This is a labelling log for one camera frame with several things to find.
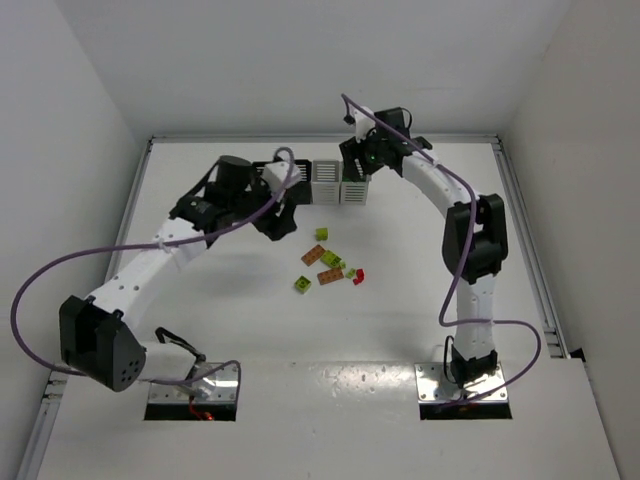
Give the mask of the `red small lego brick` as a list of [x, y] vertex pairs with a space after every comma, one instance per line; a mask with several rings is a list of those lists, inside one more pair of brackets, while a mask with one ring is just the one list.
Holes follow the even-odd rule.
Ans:
[[363, 269], [357, 269], [355, 272], [355, 276], [352, 280], [354, 285], [359, 285], [361, 284], [365, 279], [365, 272]]

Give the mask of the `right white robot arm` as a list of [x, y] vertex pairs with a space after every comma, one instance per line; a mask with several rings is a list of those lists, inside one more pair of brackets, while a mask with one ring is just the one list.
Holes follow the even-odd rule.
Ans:
[[457, 313], [449, 324], [455, 334], [445, 343], [444, 375], [464, 387], [497, 368], [493, 293], [508, 255], [505, 205], [499, 195], [478, 193], [442, 164], [424, 137], [411, 136], [406, 112], [347, 106], [344, 120], [355, 133], [340, 145], [343, 174], [363, 181], [387, 167], [443, 216], [442, 258], [453, 276], [444, 303], [454, 304]]

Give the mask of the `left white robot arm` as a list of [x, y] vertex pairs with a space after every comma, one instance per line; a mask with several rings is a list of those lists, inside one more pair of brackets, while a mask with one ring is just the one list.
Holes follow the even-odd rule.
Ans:
[[202, 354], [181, 338], [144, 344], [135, 332], [156, 296], [234, 227], [253, 225], [272, 241], [295, 231], [295, 190], [302, 181], [279, 148], [262, 166], [219, 157], [176, 202], [148, 247], [84, 298], [59, 309], [62, 360], [113, 392], [135, 381], [180, 384]]

